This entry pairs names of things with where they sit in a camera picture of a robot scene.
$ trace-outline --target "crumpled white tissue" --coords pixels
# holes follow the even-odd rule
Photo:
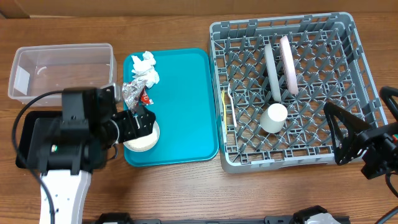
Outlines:
[[[154,55],[146,51],[142,54],[144,60],[140,60],[137,56],[131,56],[134,62],[132,73],[135,75],[133,78],[140,81],[146,81],[146,87],[152,88],[154,84],[159,82],[159,74],[155,71],[154,65],[156,64]]]

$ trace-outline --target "plastic bin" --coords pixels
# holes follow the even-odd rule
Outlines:
[[[287,90],[280,60],[279,40],[285,35],[294,57],[297,95]],[[266,44],[272,44],[282,104],[289,112],[279,134],[265,133],[259,124],[261,114],[274,103],[266,74]],[[226,172],[335,164],[323,114],[326,101],[374,127],[387,124],[358,31],[348,13],[215,22],[210,26],[209,54],[221,165]],[[221,91],[227,91],[228,84],[233,91],[237,128],[232,125],[228,97],[223,117]]]
[[[26,104],[49,91],[101,87],[116,79],[117,64],[110,44],[21,47],[12,64],[8,96]],[[60,105],[60,95],[46,96],[33,104]]]

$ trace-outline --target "snack wrapper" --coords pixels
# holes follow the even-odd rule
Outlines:
[[[123,83],[122,96],[127,107],[131,111],[135,111],[134,109],[140,100],[141,93],[145,88],[145,84],[145,80],[138,79],[135,79],[129,83]]]

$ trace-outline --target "wooden table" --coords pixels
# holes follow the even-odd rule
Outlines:
[[[6,92],[19,47],[110,43],[121,83],[123,61],[133,52],[190,47],[207,50],[212,22],[269,16],[276,15],[1,20],[0,223],[38,223],[40,216],[39,185],[27,170],[15,166],[11,146],[12,123],[22,105],[10,100]],[[377,89],[398,87],[398,15],[355,13],[353,17]],[[389,113],[387,117],[394,121]],[[129,212],[134,218],[162,220],[263,218],[321,205],[332,214],[349,215],[353,223],[374,223],[398,200],[383,177],[366,180],[360,172],[362,165],[227,174],[219,156],[208,162],[145,169],[130,166],[120,156],[105,169],[95,171],[83,217]],[[398,217],[392,221],[398,223]]]

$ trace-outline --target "white plate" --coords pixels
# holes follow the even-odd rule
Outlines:
[[[155,121],[152,134],[124,142],[124,146],[134,152],[145,152],[154,147],[159,140],[160,129]]]
[[[266,56],[267,72],[269,84],[271,86],[272,97],[275,101],[281,102],[282,99],[280,98],[279,82],[278,76],[276,74],[275,60],[274,54],[272,53],[271,44],[267,44],[266,47],[264,47],[264,51]]]
[[[296,71],[294,69],[293,55],[287,36],[283,36],[280,39],[280,56],[282,57],[284,64],[287,89],[291,94],[297,94],[299,93],[299,87],[297,86],[297,77]]]

